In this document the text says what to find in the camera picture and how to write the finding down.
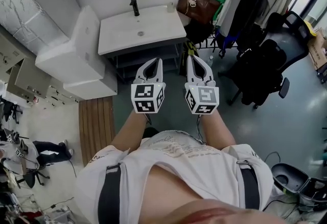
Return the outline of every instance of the sink basin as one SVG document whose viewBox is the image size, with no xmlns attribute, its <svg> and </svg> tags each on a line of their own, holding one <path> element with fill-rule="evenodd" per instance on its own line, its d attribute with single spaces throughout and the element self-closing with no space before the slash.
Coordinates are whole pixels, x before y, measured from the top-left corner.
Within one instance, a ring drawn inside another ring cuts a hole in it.
<svg viewBox="0 0 327 224">
<path fill-rule="evenodd" d="M 101 21 L 99 55 L 144 44 L 183 38 L 185 29 L 177 11 L 167 12 L 167 6 L 139 10 L 139 16 L 127 12 Z"/>
</svg>

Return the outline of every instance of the cardboard box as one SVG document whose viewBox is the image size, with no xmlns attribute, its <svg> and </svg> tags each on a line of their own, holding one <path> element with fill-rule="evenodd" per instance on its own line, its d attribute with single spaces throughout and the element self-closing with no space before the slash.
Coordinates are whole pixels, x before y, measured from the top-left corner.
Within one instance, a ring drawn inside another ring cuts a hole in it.
<svg viewBox="0 0 327 224">
<path fill-rule="evenodd" d="M 327 49 L 327 39 L 324 36 L 323 29 L 318 29 L 316 33 L 317 36 L 308 42 L 308 48 L 313 66 L 315 70 L 318 70 L 327 63 L 327 57 L 324 53 L 325 49 Z"/>
</svg>

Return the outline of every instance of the wooden board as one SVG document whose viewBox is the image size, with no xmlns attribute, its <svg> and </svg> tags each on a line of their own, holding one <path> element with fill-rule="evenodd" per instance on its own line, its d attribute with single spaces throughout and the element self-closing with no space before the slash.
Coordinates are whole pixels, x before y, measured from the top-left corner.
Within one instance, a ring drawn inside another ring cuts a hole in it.
<svg viewBox="0 0 327 224">
<path fill-rule="evenodd" d="M 112 97 L 79 102 L 79 128 L 84 166 L 115 136 Z"/>
</svg>

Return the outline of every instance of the bottle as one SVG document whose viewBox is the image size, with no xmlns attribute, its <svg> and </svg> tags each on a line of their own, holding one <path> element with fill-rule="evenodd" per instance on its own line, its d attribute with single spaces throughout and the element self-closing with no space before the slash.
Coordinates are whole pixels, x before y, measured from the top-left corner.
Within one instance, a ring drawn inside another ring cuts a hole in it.
<svg viewBox="0 0 327 224">
<path fill-rule="evenodd" d="M 214 57 L 210 56 L 206 63 L 211 68 L 213 66 L 213 64 L 214 64 Z"/>
</svg>

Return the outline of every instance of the cabinet door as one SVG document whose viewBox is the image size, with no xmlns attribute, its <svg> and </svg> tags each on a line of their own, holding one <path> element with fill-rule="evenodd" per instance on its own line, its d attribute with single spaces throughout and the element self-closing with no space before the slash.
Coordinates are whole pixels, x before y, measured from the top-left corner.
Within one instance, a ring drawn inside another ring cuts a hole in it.
<svg viewBox="0 0 327 224">
<path fill-rule="evenodd" d="M 15 85 L 15 82 L 16 82 L 16 79 L 18 76 L 18 72 L 19 72 L 19 67 L 13 66 L 11 69 L 9 80 L 8 80 L 7 91 L 16 96 L 19 96 L 19 97 L 25 99 L 25 100 L 33 102 L 34 94 L 32 94 L 28 91 L 25 91 L 24 89 L 17 87 Z"/>
<path fill-rule="evenodd" d="M 35 66 L 34 59 L 25 58 L 19 69 L 15 85 L 45 99 L 51 76 Z"/>
</svg>

